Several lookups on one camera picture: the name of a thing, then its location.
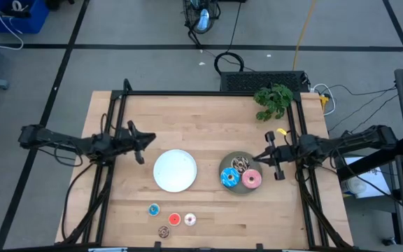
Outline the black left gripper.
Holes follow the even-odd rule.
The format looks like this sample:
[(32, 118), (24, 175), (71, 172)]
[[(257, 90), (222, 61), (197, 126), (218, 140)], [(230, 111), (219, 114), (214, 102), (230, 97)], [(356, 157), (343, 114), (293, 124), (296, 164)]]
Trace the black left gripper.
[(145, 161), (141, 154), (156, 138), (155, 133), (140, 132), (132, 120), (127, 122), (127, 128), (119, 126), (115, 130), (115, 146), (122, 153), (134, 152), (135, 160), (142, 165)]

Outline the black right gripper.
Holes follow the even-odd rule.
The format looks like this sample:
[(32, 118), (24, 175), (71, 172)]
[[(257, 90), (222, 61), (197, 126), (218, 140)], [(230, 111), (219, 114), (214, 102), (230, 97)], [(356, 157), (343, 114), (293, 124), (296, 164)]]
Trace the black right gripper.
[(270, 167), (275, 167), (275, 179), (277, 181), (284, 180), (285, 175), (283, 170), (281, 169), (280, 163), (295, 161), (295, 148), (288, 144), (279, 147), (276, 146), (276, 144), (274, 143), (276, 137), (273, 131), (269, 131), (265, 134), (265, 140), (269, 145), (262, 153), (254, 156), (253, 160), (255, 162), (264, 163)]

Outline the large pink frosted donut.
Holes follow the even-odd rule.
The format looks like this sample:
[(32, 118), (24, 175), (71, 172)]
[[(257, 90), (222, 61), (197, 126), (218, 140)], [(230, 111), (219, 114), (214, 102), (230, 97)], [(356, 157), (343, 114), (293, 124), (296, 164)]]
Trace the large pink frosted donut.
[(241, 176), (242, 184), (249, 189), (256, 189), (261, 186), (262, 175), (258, 170), (247, 169)]

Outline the large chocolate frosted donut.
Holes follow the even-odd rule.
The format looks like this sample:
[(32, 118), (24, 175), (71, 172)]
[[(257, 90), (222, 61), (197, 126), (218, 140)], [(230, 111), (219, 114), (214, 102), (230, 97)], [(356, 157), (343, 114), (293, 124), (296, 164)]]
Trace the large chocolate frosted donut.
[(243, 174), (250, 169), (250, 162), (244, 156), (236, 156), (232, 158), (231, 166), (239, 173)]

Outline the large blue frosted donut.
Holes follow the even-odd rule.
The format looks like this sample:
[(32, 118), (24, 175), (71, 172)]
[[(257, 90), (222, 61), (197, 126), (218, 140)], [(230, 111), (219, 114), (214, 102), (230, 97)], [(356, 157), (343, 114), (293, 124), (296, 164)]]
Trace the large blue frosted donut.
[(225, 168), (220, 174), (220, 180), (225, 187), (233, 188), (240, 181), (240, 173), (233, 167)]

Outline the grey round plate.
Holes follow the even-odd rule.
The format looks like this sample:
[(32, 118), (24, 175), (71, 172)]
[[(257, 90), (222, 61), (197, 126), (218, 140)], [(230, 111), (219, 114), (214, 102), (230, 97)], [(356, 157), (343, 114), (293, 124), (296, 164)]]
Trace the grey round plate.
[[(221, 174), (223, 169), (228, 168), (228, 167), (232, 167), (231, 166), (232, 158), (234, 158), (236, 156), (244, 156), (244, 157), (248, 158), (248, 160), (250, 162), (250, 169), (258, 170), (259, 173), (261, 173), (261, 175), (263, 176), (261, 166), (257, 162), (253, 161), (253, 156), (251, 154), (249, 154), (247, 152), (243, 152), (243, 151), (235, 151), (235, 152), (232, 152), (232, 153), (226, 155), (222, 159), (222, 161), (220, 162), (220, 166), (218, 168), (219, 177), (220, 177), (220, 174)], [(226, 188), (231, 193), (235, 193), (235, 194), (238, 194), (238, 195), (246, 195), (246, 194), (249, 194), (249, 193), (253, 192), (255, 189), (246, 188), (242, 184), (241, 176), (242, 176), (242, 174), (240, 174), (240, 181), (235, 187), (233, 187), (233, 188), (227, 188), (225, 186), (223, 186), (223, 187)]]

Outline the white round plate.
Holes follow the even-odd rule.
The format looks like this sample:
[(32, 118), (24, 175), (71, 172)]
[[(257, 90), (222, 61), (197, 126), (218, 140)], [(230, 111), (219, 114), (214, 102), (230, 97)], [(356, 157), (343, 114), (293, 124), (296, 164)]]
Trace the white round plate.
[(197, 177), (197, 163), (188, 152), (172, 149), (159, 156), (153, 167), (156, 184), (169, 193), (188, 189)]

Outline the green potted plant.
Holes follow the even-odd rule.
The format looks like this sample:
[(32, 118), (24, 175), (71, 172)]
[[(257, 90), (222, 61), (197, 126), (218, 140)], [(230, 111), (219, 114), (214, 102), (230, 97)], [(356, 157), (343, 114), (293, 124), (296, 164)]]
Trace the green potted plant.
[(272, 118), (278, 120), (285, 115), (285, 111), (293, 100), (292, 91), (285, 85), (277, 83), (270, 87), (263, 87), (253, 97), (254, 101), (264, 107), (263, 111), (256, 113), (257, 120), (268, 121)]

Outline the black computer tower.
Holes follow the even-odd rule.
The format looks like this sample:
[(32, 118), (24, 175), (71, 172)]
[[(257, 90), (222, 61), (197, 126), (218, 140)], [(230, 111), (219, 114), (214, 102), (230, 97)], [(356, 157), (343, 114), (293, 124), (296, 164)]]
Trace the black computer tower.
[(310, 80), (304, 71), (240, 71), (222, 72), (221, 91), (256, 92), (271, 84), (284, 85), (292, 92), (308, 92)]

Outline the white round roll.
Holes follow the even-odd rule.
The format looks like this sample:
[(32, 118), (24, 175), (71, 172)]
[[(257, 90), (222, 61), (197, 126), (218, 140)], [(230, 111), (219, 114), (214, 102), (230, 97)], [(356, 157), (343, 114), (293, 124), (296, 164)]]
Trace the white round roll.
[(348, 186), (349, 193), (353, 195), (364, 193), (367, 189), (367, 184), (364, 181), (362, 181), (358, 176), (354, 176), (348, 179), (346, 185)]

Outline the white paper sheet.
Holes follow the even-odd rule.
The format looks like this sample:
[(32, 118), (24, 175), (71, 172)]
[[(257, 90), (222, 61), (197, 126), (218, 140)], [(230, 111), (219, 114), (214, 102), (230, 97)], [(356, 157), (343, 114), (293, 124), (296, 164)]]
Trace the white paper sheet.
[(360, 198), (384, 196), (384, 194), (382, 192), (377, 190), (371, 184), (376, 186), (378, 189), (382, 190), (385, 194), (390, 195), (390, 189), (388, 187), (388, 184), (385, 180), (385, 177), (384, 177), (383, 172), (381, 171), (380, 167), (376, 167), (366, 173), (363, 173), (363, 174), (360, 174), (357, 176), (367, 184), (366, 191), (363, 193), (355, 194), (355, 195), (349, 193), (348, 186), (346, 185), (346, 182), (349, 179), (348, 178), (341, 182), (341, 191), (342, 191), (344, 197), (353, 196), (356, 199), (360, 199)]

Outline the black floor fan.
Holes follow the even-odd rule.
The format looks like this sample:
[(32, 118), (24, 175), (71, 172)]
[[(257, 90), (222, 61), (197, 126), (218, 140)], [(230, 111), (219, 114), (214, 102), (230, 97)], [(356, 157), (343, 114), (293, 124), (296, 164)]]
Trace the black floor fan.
[(210, 31), (215, 21), (219, 19), (221, 10), (218, 0), (183, 0), (183, 14), (188, 37), (196, 48), (201, 48), (197, 36)]

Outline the blue plastic bin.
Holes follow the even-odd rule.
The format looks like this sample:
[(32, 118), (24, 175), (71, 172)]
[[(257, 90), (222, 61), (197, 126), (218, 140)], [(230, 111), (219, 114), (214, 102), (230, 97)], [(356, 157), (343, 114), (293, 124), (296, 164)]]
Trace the blue plastic bin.
[(45, 0), (0, 0), (0, 33), (37, 34), (48, 14)]

